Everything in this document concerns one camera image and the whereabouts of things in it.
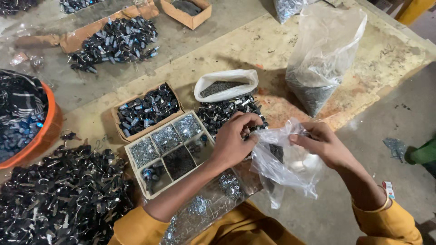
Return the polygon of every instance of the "orange plastic tub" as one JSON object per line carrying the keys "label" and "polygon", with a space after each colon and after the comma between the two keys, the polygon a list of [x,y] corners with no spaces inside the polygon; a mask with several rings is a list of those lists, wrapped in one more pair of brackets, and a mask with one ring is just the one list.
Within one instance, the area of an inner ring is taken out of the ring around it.
{"label": "orange plastic tub", "polygon": [[62,130],[61,108],[55,102],[52,90],[41,81],[48,98],[48,112],[44,125],[30,143],[8,160],[0,163],[0,169],[23,166],[48,150],[58,139]]}

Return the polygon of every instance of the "white plastic bag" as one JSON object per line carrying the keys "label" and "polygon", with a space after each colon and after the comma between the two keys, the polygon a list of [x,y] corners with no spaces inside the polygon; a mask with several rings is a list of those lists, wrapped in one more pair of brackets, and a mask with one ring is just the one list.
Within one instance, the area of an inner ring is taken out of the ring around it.
{"label": "white plastic bag", "polygon": [[342,83],[366,25],[358,8],[339,10],[312,4],[300,14],[299,36],[289,58],[286,82],[311,117]]}
{"label": "white plastic bag", "polygon": [[[246,85],[236,86],[203,98],[200,93],[216,81],[243,82]],[[259,84],[256,70],[231,70],[208,73],[200,77],[195,84],[194,95],[199,102],[217,102],[232,99],[254,90]]]}
{"label": "white plastic bag", "polygon": [[[251,153],[250,170],[259,173],[263,187],[269,194],[271,208],[278,209],[284,187],[289,186],[304,196],[318,198],[315,185],[320,178],[324,162],[298,145],[289,143],[289,135],[308,135],[296,118],[288,120],[283,128],[262,129],[253,132],[259,137]],[[283,162],[271,152],[271,145],[283,147]]]}

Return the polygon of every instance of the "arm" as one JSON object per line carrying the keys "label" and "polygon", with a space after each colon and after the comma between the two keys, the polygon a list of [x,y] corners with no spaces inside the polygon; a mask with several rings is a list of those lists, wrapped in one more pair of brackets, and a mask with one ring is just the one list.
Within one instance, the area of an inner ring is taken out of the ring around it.
{"label": "arm", "polygon": [[358,244],[421,244],[422,238],[413,217],[390,200],[365,168],[325,123],[302,123],[312,139],[290,135],[291,143],[318,154],[325,164],[337,171],[353,200],[353,211],[360,229],[368,235]]}
{"label": "arm", "polygon": [[206,162],[171,186],[144,207],[131,210],[117,220],[109,244],[158,244],[171,217],[207,182],[224,170],[241,162],[253,149],[256,138],[242,138],[248,126],[262,125],[257,114],[236,112],[218,131],[214,151]]}
{"label": "arm", "polygon": [[144,206],[145,212],[156,220],[169,222],[176,211],[193,197],[207,182],[224,170],[241,162],[256,144],[247,126],[262,125],[257,114],[236,112],[218,131],[214,151],[209,160]]}

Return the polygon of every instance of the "mustard yellow shirt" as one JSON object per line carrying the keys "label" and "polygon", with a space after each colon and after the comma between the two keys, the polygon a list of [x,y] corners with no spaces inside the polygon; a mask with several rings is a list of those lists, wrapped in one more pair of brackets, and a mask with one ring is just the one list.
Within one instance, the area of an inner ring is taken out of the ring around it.
{"label": "mustard yellow shirt", "polygon": [[[388,209],[366,212],[353,205],[357,223],[366,235],[357,245],[422,244],[413,217],[394,200]],[[149,216],[142,207],[117,220],[109,245],[158,244],[169,223]],[[243,202],[206,229],[191,244],[215,245],[300,245],[277,220],[262,214],[254,205]]]}

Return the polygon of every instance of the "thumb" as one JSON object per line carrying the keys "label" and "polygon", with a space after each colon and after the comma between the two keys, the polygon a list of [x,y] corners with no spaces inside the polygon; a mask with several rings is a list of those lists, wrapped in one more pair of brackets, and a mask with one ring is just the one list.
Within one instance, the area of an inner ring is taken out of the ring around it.
{"label": "thumb", "polygon": [[304,149],[315,154],[320,154],[324,147],[323,142],[316,141],[306,136],[302,136],[298,134],[289,135],[289,141],[291,144],[302,146]]}
{"label": "thumb", "polygon": [[244,148],[250,152],[259,141],[259,138],[255,134],[251,134],[250,137],[244,142]]}

